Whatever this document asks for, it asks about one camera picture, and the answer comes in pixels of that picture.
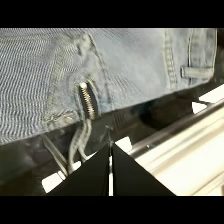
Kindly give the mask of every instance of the light blue denim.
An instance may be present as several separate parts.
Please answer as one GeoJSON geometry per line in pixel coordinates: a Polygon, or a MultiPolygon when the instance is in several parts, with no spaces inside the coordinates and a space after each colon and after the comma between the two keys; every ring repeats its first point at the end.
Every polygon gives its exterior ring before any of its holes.
{"type": "Polygon", "coordinates": [[[91,77],[100,115],[208,82],[214,28],[0,28],[0,144],[84,119],[91,77]]]}

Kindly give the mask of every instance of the zipper teeth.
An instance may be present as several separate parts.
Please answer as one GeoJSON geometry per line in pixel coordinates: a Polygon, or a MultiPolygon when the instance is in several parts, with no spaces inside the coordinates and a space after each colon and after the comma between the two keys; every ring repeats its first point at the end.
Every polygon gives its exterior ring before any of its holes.
{"type": "Polygon", "coordinates": [[[86,103],[89,118],[91,120],[93,120],[95,118],[95,111],[94,111],[94,108],[93,108],[92,99],[91,99],[91,97],[90,97],[90,95],[87,91],[87,84],[86,83],[81,83],[80,88],[81,88],[81,91],[82,91],[82,94],[83,94],[84,101],[86,103]]]}

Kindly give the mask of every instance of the jeans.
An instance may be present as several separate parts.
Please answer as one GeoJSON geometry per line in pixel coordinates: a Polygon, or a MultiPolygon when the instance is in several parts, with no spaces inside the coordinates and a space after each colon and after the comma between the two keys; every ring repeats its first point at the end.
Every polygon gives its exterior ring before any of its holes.
{"type": "Polygon", "coordinates": [[[0,28],[0,144],[208,82],[215,28],[0,28]]]}

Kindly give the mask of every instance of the black triangular object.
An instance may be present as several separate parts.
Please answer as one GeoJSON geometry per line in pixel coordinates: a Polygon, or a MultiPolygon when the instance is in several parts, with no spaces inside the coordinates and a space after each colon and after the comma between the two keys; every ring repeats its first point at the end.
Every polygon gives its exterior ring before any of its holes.
{"type": "Polygon", "coordinates": [[[114,196],[175,196],[118,146],[112,147],[114,196]]]}
{"type": "Polygon", "coordinates": [[[108,146],[97,152],[47,196],[106,196],[109,192],[108,146]]]}

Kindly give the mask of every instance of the metal zipper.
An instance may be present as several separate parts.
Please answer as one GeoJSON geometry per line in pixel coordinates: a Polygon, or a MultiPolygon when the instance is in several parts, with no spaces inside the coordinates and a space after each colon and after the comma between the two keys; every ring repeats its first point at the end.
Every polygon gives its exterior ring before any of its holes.
{"type": "Polygon", "coordinates": [[[86,118],[89,118],[90,120],[94,120],[98,115],[97,100],[93,92],[93,88],[93,84],[90,81],[79,84],[79,92],[83,109],[86,118]]]}

